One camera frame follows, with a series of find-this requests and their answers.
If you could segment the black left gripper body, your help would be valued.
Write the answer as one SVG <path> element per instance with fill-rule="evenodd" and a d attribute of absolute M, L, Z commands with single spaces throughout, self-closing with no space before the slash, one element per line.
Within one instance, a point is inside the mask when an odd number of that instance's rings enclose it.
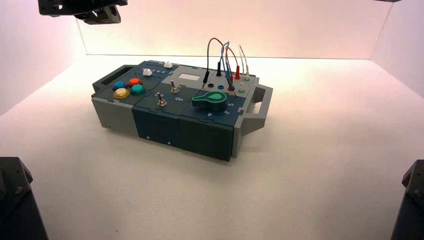
<path fill-rule="evenodd" d="M 44 16 L 74 16 L 127 4 L 127 0 L 38 0 L 39 13 Z"/>

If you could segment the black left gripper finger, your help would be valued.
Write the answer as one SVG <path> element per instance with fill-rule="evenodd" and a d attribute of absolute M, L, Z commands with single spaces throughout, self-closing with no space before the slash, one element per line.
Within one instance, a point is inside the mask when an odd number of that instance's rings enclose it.
<path fill-rule="evenodd" d="M 116 5 L 106 6 L 97 11 L 97 17 L 100 24 L 119 24 L 121 16 Z"/>
<path fill-rule="evenodd" d="M 99 16 L 93 11 L 76 14 L 75 18 L 82 20 L 88 25 L 101 24 L 101 22 L 99 21 Z"/>

